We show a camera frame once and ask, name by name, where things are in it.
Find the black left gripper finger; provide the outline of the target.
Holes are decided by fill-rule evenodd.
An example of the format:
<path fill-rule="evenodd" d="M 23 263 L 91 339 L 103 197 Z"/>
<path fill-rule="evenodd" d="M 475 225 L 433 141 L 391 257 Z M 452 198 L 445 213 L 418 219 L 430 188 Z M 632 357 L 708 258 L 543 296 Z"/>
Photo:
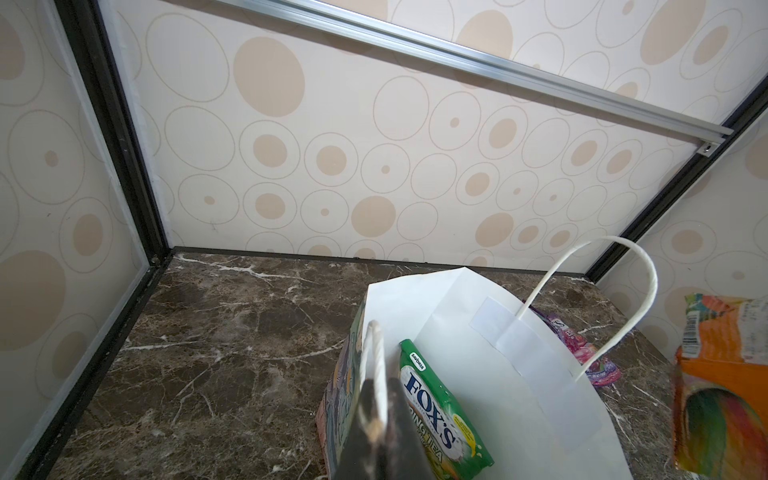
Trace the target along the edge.
<path fill-rule="evenodd" d="M 386 383 L 388 412 L 382 423 L 378 416 L 371 379 L 362 384 L 352 412 L 349 436 L 333 471 L 335 479 L 431 479 L 425 450 L 412 419 L 404 389 L 394 378 Z"/>

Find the white floral paper bag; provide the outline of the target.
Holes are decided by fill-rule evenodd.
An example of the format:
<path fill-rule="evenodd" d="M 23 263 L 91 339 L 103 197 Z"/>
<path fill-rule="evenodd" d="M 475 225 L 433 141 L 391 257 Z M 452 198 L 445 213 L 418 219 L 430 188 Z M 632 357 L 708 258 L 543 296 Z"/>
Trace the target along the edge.
<path fill-rule="evenodd" d="M 615 428 L 580 364 L 519 299 L 467 268 L 371 284 L 316 414 L 333 477 L 362 384 L 382 423 L 389 378 L 409 339 L 456 397 L 495 464 L 473 479 L 627 479 Z"/>

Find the orange snack packet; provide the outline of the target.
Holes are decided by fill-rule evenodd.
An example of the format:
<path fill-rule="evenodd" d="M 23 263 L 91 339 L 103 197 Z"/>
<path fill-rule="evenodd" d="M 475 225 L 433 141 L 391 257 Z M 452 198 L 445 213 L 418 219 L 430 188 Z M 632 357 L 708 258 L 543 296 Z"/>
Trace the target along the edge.
<path fill-rule="evenodd" d="M 676 465 L 709 479 L 767 476 L 767 300 L 692 294 L 676 353 Z"/>

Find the green Fox's spring tea packet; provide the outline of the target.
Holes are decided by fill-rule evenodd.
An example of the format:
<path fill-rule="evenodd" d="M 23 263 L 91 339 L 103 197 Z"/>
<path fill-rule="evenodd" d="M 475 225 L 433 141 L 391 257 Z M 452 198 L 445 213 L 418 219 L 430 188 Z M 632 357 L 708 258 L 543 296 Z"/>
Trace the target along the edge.
<path fill-rule="evenodd" d="M 495 464 L 456 397 L 409 339 L 400 342 L 399 380 L 436 478 L 473 479 Z"/>

